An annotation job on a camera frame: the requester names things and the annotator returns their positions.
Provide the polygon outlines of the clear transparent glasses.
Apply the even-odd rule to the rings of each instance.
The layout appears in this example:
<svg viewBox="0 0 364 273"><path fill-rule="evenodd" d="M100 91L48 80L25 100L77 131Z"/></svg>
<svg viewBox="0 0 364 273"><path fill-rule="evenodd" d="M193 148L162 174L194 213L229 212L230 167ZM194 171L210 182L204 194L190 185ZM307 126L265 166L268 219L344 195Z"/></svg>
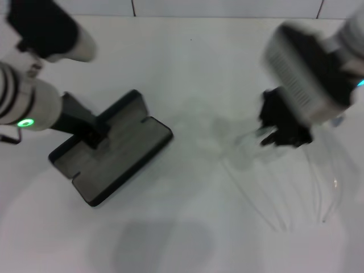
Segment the clear transparent glasses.
<svg viewBox="0 0 364 273"><path fill-rule="evenodd" d="M253 212L274 231L324 224L342 199L340 156L330 132L312 131L313 142L298 148L262 146L272 130L234 138L221 165Z"/></svg>

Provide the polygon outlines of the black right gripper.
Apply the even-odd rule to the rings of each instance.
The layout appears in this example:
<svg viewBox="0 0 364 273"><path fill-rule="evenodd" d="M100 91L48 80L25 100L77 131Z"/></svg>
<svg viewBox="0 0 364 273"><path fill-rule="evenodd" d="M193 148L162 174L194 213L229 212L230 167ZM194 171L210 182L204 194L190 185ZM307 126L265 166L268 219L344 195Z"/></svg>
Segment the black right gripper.
<svg viewBox="0 0 364 273"><path fill-rule="evenodd" d="M276 130L265 137L261 146L291 146L298 148L313 141L309 127L303 126L279 94L280 89L266 90L262 93L262 107L258 116L260 127L274 127Z"/></svg>

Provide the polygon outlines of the black glasses case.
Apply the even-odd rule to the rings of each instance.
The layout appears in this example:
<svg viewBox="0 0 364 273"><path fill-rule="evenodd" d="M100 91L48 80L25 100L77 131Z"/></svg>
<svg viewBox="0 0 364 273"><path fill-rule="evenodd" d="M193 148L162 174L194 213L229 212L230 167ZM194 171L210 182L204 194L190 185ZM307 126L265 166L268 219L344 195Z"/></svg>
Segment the black glasses case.
<svg viewBox="0 0 364 273"><path fill-rule="evenodd" d="M91 207L106 200L173 139L172 130L149 115L137 90L96 116L98 124L109 125L110 131L96 149L85 137L71 134L48 156Z"/></svg>

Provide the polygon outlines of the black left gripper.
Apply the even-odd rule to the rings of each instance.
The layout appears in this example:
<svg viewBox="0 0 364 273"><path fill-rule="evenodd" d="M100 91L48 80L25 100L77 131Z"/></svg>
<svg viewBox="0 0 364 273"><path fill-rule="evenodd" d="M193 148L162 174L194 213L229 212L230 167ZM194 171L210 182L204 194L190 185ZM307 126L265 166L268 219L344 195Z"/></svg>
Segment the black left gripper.
<svg viewBox="0 0 364 273"><path fill-rule="evenodd" d="M107 138L110 126L106 124L96 125L96 116L84 107L68 92L62 97L62 109L58 118L58 130L64 133L85 137L85 143L92 149Z"/></svg>

